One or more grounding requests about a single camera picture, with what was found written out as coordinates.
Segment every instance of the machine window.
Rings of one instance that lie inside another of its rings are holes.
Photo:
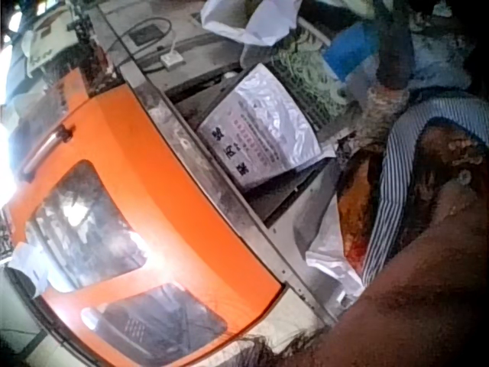
[[[225,321],[179,284],[82,311],[84,324],[142,366],[188,356],[226,330]]]
[[[19,120],[8,139],[10,165],[16,171],[38,144],[67,114],[66,97],[61,88],[51,88]]]
[[[30,243],[52,263],[50,283],[74,291],[140,268],[144,240],[115,206],[88,161],[79,162],[54,187],[26,226]]]

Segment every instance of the paper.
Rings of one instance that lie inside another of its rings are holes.
[[[20,242],[15,246],[9,268],[21,271],[34,284],[36,291],[33,298],[41,295],[48,286],[49,261],[44,249],[40,246]]]

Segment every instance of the orange machine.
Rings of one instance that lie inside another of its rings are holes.
[[[42,298],[84,346],[116,366],[185,365],[261,318],[280,283],[128,85],[89,98],[75,70],[31,114],[12,137],[12,237],[48,254]]]

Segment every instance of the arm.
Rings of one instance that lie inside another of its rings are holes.
[[[445,365],[487,313],[487,207],[424,232],[376,278],[333,330],[286,367]]]

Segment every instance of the plastic bag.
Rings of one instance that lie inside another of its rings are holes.
[[[317,268],[339,281],[349,296],[356,298],[363,292],[364,285],[360,276],[344,254],[336,195],[322,218],[318,235],[306,252],[306,262],[308,266]]]
[[[306,117],[262,64],[217,105],[197,133],[243,190],[306,168],[321,154]]]
[[[263,0],[248,21],[246,0],[208,0],[200,12],[202,26],[243,44],[273,46],[295,29],[301,2]]]

